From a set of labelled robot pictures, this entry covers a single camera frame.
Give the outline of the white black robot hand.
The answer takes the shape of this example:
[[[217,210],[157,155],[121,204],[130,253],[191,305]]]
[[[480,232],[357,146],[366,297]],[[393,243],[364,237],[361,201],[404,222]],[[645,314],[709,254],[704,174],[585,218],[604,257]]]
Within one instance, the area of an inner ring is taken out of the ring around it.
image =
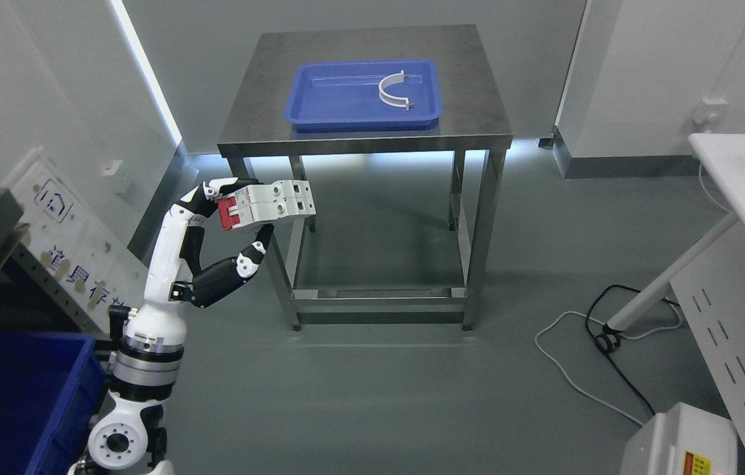
[[[205,269],[200,250],[204,222],[218,210],[219,201],[256,184],[258,180],[238,177],[202,181],[170,206],[150,258],[143,306],[125,324],[123,344],[141,350],[182,345],[187,333],[179,315],[183,304],[204,309],[254,278],[273,236],[272,224],[261,226],[237,256]]]

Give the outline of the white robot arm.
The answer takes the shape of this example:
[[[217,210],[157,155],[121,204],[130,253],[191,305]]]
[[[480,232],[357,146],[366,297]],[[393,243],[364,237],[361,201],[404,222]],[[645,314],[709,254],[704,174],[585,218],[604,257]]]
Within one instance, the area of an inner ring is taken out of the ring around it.
[[[185,349],[181,345],[144,343],[138,348],[124,340],[111,363],[108,396],[113,409],[90,430],[85,453],[69,474],[104,474],[128,469],[150,454],[150,474],[173,474],[165,459],[167,430],[165,400],[171,396]]]

